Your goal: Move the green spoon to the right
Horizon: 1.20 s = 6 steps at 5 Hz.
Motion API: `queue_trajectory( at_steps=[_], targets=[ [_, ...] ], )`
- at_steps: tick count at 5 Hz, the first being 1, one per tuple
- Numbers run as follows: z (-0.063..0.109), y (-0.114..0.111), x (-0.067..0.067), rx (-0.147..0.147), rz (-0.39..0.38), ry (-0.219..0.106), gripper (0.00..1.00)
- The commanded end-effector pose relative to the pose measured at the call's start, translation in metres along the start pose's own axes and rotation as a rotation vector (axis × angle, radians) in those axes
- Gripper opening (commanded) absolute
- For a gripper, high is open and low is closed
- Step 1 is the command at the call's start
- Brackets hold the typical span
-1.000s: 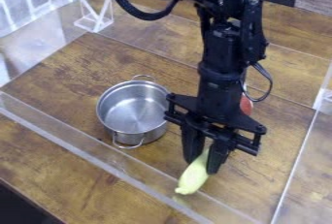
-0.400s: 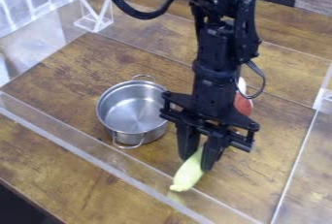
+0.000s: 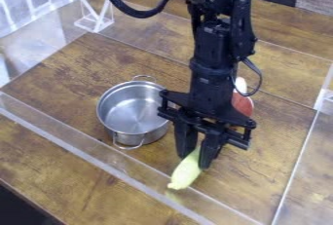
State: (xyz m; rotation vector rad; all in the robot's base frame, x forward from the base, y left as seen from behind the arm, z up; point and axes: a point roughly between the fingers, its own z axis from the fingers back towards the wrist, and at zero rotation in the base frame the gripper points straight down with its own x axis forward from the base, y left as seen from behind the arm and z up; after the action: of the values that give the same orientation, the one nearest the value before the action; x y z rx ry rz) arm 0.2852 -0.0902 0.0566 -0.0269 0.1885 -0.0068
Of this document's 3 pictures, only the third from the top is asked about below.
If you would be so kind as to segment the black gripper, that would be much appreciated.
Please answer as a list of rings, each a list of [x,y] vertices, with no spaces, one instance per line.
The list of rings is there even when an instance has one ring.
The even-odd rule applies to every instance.
[[[257,122],[236,110],[231,100],[222,109],[205,113],[189,107],[189,94],[162,90],[161,97],[159,116],[173,121],[175,149],[181,159],[194,151],[199,132],[205,135],[199,153],[201,169],[210,167],[225,144],[249,149]]]

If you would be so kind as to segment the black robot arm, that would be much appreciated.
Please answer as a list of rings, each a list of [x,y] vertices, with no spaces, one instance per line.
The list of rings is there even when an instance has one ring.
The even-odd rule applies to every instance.
[[[161,91],[159,115],[174,123],[177,154],[195,148],[199,168],[207,169],[225,144],[246,149],[257,127],[236,107],[238,64],[249,60],[257,37],[252,27],[252,0],[187,0],[194,33],[191,81],[186,93]]]

